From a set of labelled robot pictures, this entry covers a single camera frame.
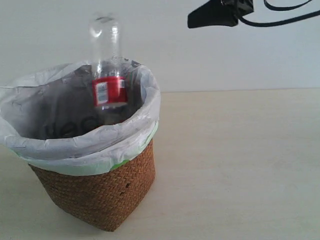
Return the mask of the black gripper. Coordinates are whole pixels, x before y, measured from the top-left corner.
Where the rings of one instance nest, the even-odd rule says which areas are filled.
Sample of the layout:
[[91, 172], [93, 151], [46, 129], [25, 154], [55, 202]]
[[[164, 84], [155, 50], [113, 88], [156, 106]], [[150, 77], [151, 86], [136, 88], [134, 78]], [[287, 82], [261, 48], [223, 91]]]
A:
[[235, 27], [239, 21], [234, 13], [254, 12], [253, 0], [209, 0], [187, 16], [189, 29], [209, 26]]

